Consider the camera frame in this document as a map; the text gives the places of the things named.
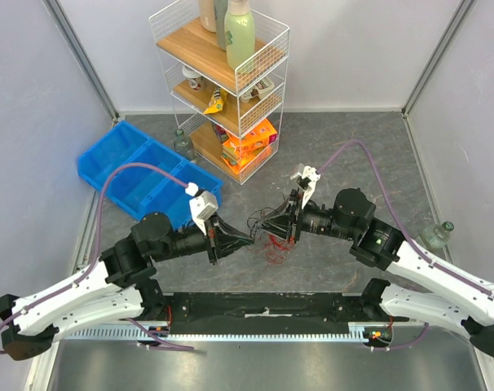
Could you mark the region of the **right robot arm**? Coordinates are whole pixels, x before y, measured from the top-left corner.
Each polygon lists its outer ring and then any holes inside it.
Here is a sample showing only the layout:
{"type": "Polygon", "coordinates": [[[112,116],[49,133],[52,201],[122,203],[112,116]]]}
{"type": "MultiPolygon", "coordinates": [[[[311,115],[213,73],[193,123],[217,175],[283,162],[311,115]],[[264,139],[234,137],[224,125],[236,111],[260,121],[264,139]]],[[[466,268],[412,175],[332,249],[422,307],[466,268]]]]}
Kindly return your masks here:
{"type": "Polygon", "coordinates": [[[427,290],[413,292],[374,279],[359,300],[360,313],[366,319],[375,321],[387,314],[442,327],[462,335],[494,358],[494,283],[430,253],[400,230],[375,218],[375,209],[358,188],[340,191],[330,209],[293,190],[281,206],[256,225],[294,243],[303,233],[351,242],[349,252],[357,261],[427,290]]]}

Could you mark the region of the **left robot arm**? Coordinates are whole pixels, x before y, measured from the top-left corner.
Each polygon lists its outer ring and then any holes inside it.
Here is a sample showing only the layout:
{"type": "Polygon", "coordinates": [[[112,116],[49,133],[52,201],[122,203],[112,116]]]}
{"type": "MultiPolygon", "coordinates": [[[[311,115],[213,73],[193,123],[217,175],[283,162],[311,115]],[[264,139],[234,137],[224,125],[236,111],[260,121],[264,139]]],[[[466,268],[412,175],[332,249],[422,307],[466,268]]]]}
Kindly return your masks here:
{"type": "Polygon", "coordinates": [[[167,306],[153,278],[156,263],[206,253],[210,263],[254,243],[217,214],[204,226],[175,230],[150,213],[130,234],[103,251],[94,265],[26,297],[0,297],[2,351],[21,361],[83,328],[124,319],[156,320],[167,306]]]}

